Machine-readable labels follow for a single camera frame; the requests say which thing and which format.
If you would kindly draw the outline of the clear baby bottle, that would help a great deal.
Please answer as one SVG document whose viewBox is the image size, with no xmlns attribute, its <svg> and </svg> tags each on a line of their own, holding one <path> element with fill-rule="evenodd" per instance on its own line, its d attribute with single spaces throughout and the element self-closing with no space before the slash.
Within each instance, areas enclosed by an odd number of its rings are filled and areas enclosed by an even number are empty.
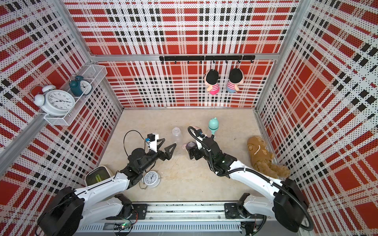
<svg viewBox="0 0 378 236">
<path fill-rule="evenodd" d="M 215 136 L 215 132 L 216 132 L 215 130 L 211 130 L 211 134 L 212 134 L 212 135 L 211 135 L 211 138 L 213 138 L 213 139 L 216 138 L 216 136 Z"/>
<path fill-rule="evenodd" d="M 172 129 L 172 135 L 175 143 L 179 146 L 182 143 L 182 132 L 180 128 L 175 127 Z"/>
</svg>

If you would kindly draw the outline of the mint green bottle cap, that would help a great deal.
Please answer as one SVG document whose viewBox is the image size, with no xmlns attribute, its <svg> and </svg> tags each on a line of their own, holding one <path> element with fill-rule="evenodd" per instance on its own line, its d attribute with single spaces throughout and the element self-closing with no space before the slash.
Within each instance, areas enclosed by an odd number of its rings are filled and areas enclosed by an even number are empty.
<svg viewBox="0 0 378 236">
<path fill-rule="evenodd" d="M 217 118 L 210 119 L 208 123 L 208 128 L 211 130 L 211 132 L 216 132 L 219 128 L 219 121 Z"/>
</svg>

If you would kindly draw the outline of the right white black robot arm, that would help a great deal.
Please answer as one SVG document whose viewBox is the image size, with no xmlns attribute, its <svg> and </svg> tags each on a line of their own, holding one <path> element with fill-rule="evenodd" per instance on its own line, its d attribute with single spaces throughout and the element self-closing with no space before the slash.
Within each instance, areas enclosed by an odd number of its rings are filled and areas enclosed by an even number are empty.
<svg viewBox="0 0 378 236">
<path fill-rule="evenodd" d="M 299 229 L 314 229 L 315 224 L 308 213 L 309 202 L 295 181 L 275 179 L 249 168 L 237 158 L 222 152 L 213 138 L 189 142 L 186 150 L 190 159 L 205 159 L 217 176 L 239 181 L 262 194 L 261 198 L 243 194 L 238 205 L 241 216 L 247 218 L 260 214 L 274 217 L 283 227 L 295 233 Z"/>
</svg>

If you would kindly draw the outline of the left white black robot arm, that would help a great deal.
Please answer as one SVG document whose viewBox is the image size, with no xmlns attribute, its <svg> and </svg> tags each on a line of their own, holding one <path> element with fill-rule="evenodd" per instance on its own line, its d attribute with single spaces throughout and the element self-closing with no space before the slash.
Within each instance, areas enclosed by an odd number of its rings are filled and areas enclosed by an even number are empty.
<svg viewBox="0 0 378 236">
<path fill-rule="evenodd" d="M 37 228 L 47 236 L 72 236 L 77 230 L 107 217 L 129 216 L 132 202 L 123 191 L 132 188 L 157 160 L 172 158 L 176 143 L 160 147 L 165 139 L 149 134 L 148 151 L 136 148 L 128 156 L 127 166 L 114 176 L 87 187 L 60 190 L 37 220 Z"/>
</svg>

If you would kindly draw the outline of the small white alarm clock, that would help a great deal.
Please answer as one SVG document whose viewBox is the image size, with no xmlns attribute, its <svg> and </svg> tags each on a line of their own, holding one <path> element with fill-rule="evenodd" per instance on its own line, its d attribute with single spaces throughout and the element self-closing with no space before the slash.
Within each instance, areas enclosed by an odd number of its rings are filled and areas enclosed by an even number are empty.
<svg viewBox="0 0 378 236">
<path fill-rule="evenodd" d="M 157 187 L 161 182 L 160 174 L 156 171 L 149 171 L 145 174 L 145 176 L 142 178 L 142 183 L 144 187 L 141 187 L 141 189 L 147 189 L 147 188 L 155 188 Z"/>
</svg>

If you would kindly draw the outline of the brown plush toy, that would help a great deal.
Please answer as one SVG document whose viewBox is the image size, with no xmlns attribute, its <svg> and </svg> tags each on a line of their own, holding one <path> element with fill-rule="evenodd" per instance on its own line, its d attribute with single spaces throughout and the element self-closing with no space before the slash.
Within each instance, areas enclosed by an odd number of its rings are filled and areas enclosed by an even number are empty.
<svg viewBox="0 0 378 236">
<path fill-rule="evenodd" d="M 288 178 L 290 170 L 286 166 L 276 165 L 272 162 L 274 154 L 266 148 L 266 142 L 260 136 L 253 136 L 247 140 L 252 167 L 269 177 L 279 179 Z"/>
</svg>

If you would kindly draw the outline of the plush doll pink pants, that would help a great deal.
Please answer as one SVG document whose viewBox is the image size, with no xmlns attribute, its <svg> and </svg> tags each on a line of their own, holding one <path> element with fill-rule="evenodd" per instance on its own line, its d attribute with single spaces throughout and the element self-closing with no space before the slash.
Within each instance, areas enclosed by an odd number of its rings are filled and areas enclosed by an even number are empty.
<svg viewBox="0 0 378 236">
<path fill-rule="evenodd" d="M 211 95 L 216 95 L 220 91 L 218 79 L 219 73 L 214 69 L 208 70 L 205 74 L 204 82 L 207 87 L 206 91 L 209 92 Z"/>
</svg>

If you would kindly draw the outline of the plush doll blue pants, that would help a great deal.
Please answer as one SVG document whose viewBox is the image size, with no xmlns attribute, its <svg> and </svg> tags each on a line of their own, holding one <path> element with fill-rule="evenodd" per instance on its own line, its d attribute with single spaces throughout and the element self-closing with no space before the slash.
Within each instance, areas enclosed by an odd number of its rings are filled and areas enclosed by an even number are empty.
<svg viewBox="0 0 378 236">
<path fill-rule="evenodd" d="M 239 92 L 239 85 L 243 84 L 244 82 L 244 73 L 239 68 L 234 68 L 230 71 L 228 83 L 226 85 L 226 90 L 229 93 L 236 93 Z"/>
</svg>

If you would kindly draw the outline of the teal alarm clock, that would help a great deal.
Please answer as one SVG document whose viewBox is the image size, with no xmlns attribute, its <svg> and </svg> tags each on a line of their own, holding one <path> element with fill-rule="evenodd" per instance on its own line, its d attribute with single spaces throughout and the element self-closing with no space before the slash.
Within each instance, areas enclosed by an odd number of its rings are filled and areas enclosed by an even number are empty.
<svg viewBox="0 0 378 236">
<path fill-rule="evenodd" d="M 71 92 L 77 97 L 82 95 L 87 96 L 93 90 L 91 83 L 85 80 L 83 76 L 79 75 L 75 76 L 73 80 L 70 80 L 69 87 Z"/>
</svg>

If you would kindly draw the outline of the large white alarm clock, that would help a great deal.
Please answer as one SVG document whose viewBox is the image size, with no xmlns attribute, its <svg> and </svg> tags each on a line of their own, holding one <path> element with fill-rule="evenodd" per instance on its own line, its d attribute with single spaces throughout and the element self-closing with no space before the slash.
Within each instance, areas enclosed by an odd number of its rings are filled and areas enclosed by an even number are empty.
<svg viewBox="0 0 378 236">
<path fill-rule="evenodd" d="M 47 115 L 62 117 L 75 106 L 74 97 L 67 91 L 56 89 L 55 85 L 44 86 L 41 91 L 42 93 L 32 95 L 33 102 Z"/>
</svg>

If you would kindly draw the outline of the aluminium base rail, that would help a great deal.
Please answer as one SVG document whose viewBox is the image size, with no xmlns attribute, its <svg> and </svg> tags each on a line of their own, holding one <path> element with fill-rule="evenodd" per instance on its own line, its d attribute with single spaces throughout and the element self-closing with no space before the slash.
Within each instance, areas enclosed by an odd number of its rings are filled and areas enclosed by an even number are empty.
<svg viewBox="0 0 378 236">
<path fill-rule="evenodd" d="M 76 235 L 295 235 L 273 216 L 255 212 L 244 217 L 237 207 L 236 201 L 136 202 L 136 212 L 129 219 L 99 220 L 82 227 Z"/>
</svg>

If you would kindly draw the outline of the black hook rail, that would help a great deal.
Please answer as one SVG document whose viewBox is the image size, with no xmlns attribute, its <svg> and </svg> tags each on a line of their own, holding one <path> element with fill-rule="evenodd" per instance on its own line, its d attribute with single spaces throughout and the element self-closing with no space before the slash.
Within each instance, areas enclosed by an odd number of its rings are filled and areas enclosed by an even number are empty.
<svg viewBox="0 0 378 236">
<path fill-rule="evenodd" d="M 254 61 L 256 55 L 202 55 L 202 56 L 159 56 L 161 62 L 179 62 L 179 61 Z"/>
</svg>

